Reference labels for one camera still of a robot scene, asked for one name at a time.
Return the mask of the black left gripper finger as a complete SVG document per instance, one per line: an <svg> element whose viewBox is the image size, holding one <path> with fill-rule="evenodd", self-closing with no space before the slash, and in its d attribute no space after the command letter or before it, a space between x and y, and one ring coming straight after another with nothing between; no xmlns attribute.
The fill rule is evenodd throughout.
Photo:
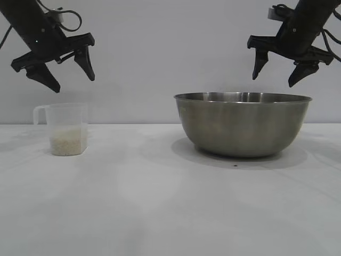
<svg viewBox="0 0 341 256"><path fill-rule="evenodd" d="M75 51L74 61L81 67L90 81L95 80L95 73L91 65L88 46L83 46Z"/></svg>
<svg viewBox="0 0 341 256"><path fill-rule="evenodd" d="M61 87L59 82L54 78L44 63L27 66L26 76L31 80L45 85L55 93L60 92Z"/></svg>

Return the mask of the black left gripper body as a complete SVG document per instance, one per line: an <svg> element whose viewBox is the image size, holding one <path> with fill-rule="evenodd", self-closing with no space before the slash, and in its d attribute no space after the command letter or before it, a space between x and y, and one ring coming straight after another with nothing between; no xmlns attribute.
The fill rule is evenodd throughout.
<svg viewBox="0 0 341 256"><path fill-rule="evenodd" d="M60 63L62 55L78 52L95 43L91 33L66 37L57 25L48 20L42 23L15 21L11 25L30 49L30 52L12 61L11 66L16 72L37 63L52 60Z"/></svg>

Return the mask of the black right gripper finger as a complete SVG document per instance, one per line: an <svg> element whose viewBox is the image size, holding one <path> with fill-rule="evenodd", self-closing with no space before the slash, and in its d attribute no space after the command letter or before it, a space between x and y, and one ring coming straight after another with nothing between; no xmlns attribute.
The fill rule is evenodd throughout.
<svg viewBox="0 0 341 256"><path fill-rule="evenodd" d="M293 87L305 77L310 76L319 70L319 64L317 62L295 62L294 65L296 67L288 79L289 87Z"/></svg>
<svg viewBox="0 0 341 256"><path fill-rule="evenodd" d="M255 80L263 67L269 61L268 51L264 50L255 50L255 64L253 70L253 80Z"/></svg>

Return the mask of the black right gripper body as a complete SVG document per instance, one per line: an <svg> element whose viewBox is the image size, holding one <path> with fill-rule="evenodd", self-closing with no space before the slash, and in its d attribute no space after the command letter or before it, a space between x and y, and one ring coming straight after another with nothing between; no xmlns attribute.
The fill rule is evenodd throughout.
<svg viewBox="0 0 341 256"><path fill-rule="evenodd" d="M287 18L274 36L251 35L247 41L249 49L258 53L273 52L296 62L323 62L329 65L334 57L326 50L313 46L321 31L321 25Z"/></svg>

